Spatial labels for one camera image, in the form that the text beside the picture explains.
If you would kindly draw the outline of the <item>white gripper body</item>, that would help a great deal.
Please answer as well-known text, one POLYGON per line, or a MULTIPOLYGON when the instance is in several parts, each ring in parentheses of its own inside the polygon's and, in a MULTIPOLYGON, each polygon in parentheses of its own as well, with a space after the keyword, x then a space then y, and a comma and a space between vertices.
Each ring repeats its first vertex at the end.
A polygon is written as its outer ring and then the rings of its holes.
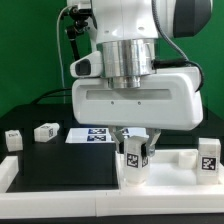
POLYGON ((203 119, 195 67, 159 69, 136 89, 111 89, 102 78, 72 86, 76 120, 81 124, 192 130, 203 119))

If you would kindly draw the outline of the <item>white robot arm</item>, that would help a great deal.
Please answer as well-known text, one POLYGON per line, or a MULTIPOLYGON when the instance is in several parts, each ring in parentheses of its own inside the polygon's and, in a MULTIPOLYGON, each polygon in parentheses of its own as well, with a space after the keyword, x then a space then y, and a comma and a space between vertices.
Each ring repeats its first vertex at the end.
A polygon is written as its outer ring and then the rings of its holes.
POLYGON ((164 129, 192 130, 203 118, 200 66, 181 55, 161 60, 167 43, 199 33, 213 0, 67 0, 76 32, 90 35, 92 51, 70 66, 74 115, 81 124, 106 125, 117 150, 131 148, 124 127, 142 127, 151 156, 164 129))

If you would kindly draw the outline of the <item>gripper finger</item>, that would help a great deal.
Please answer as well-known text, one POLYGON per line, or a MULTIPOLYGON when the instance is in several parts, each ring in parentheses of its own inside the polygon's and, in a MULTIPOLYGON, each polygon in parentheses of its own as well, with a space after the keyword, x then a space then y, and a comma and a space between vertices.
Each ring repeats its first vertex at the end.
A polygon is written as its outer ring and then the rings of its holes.
POLYGON ((153 157, 155 155, 155 144, 161 135, 160 129, 147 128, 146 134, 148 135, 147 142, 141 147, 142 157, 153 157))
POLYGON ((112 137, 112 140, 116 144, 116 151, 119 154, 124 153, 124 136, 122 133, 123 129, 121 127, 110 127, 109 133, 112 137))

